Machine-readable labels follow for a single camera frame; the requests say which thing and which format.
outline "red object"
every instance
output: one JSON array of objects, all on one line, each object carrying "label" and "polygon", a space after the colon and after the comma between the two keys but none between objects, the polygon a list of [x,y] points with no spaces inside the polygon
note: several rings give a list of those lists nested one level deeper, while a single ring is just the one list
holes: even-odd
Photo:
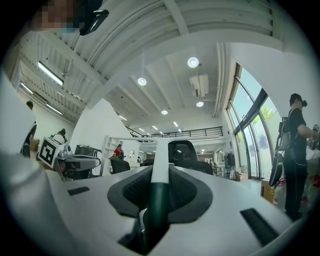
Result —
[{"label": "red object", "polygon": [[121,152],[123,152],[123,150],[121,148],[117,148],[113,153],[115,153],[115,157],[117,158]]}]

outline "ceiling light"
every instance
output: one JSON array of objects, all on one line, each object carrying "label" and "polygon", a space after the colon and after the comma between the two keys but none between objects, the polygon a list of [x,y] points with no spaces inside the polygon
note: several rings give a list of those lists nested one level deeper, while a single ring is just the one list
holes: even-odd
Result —
[{"label": "ceiling light", "polygon": [[190,68],[195,68],[199,65],[199,60],[196,57],[191,57],[188,59],[188,66]]},{"label": "ceiling light", "polygon": [[127,121],[127,119],[125,119],[123,116],[119,115],[119,117],[121,120],[123,119],[123,120]]},{"label": "ceiling light", "polygon": [[60,111],[56,110],[54,107],[50,106],[48,103],[46,104],[46,106],[47,106],[49,109],[51,109],[52,111],[56,112],[57,114],[62,115],[62,113],[61,113]]},{"label": "ceiling light", "polygon": [[53,73],[49,68],[47,68],[41,61],[38,62],[38,66],[42,71],[44,71],[49,77],[56,81],[60,86],[64,85],[64,81]]},{"label": "ceiling light", "polygon": [[202,101],[199,101],[199,102],[196,104],[196,106],[199,107],[199,108],[202,107],[203,105],[204,105],[204,103],[203,103]]},{"label": "ceiling light", "polygon": [[60,94],[62,97],[65,97],[62,93],[60,93],[60,92],[58,92],[58,91],[57,91],[57,93]]},{"label": "ceiling light", "polygon": [[22,82],[20,84],[23,86],[23,88],[30,94],[34,94],[28,87],[26,87]]},{"label": "ceiling light", "polygon": [[147,84],[147,80],[143,77],[140,77],[138,79],[138,84],[141,85],[141,86],[145,86]]}]

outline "linear light fixture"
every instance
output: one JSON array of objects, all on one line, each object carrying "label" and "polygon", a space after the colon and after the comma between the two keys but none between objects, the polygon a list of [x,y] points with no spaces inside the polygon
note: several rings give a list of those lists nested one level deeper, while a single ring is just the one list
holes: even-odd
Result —
[{"label": "linear light fixture", "polygon": [[23,88],[24,88],[28,93],[34,94],[34,93],[32,92],[32,90],[30,90],[28,87],[26,87],[22,82],[20,82],[20,84],[23,86]]},{"label": "linear light fixture", "polygon": [[127,121],[127,119],[125,119],[123,116],[119,115],[119,117],[121,120],[123,119],[123,120]]},{"label": "linear light fixture", "polygon": [[60,111],[56,110],[54,107],[50,106],[48,103],[46,103],[46,106],[47,106],[49,109],[51,109],[52,111],[56,112],[57,114],[62,115],[62,113],[61,113]]},{"label": "linear light fixture", "polygon": [[55,82],[57,82],[58,85],[60,85],[61,87],[64,85],[64,81],[55,73],[53,73],[49,68],[47,68],[41,61],[38,61],[38,67],[49,77],[51,77]]},{"label": "linear light fixture", "polygon": [[61,94],[60,92],[57,91],[58,94],[60,94],[62,97],[65,97],[63,94]]}]

